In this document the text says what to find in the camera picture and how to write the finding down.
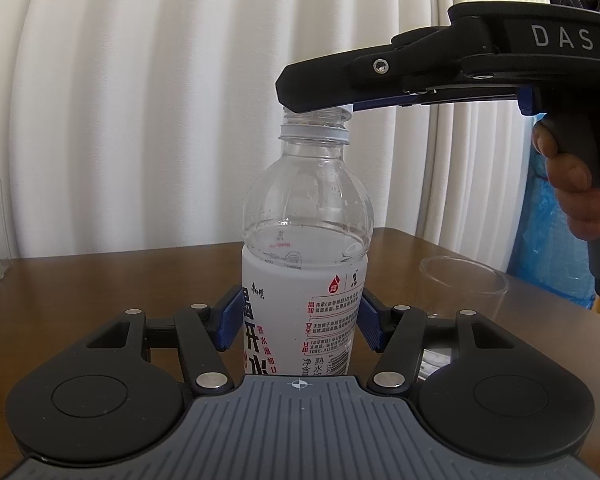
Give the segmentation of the person's right hand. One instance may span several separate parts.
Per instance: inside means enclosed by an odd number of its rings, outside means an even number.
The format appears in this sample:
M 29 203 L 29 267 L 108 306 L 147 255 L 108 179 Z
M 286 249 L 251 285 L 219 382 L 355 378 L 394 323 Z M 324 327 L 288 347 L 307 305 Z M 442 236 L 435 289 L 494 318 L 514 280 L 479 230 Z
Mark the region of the person's right hand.
M 590 167 L 576 155 L 562 152 L 554 134 L 559 129 L 545 115 L 532 129 L 532 143 L 545 157 L 547 179 L 554 188 L 570 232 L 579 240 L 600 238 L 600 188 L 593 184 Z

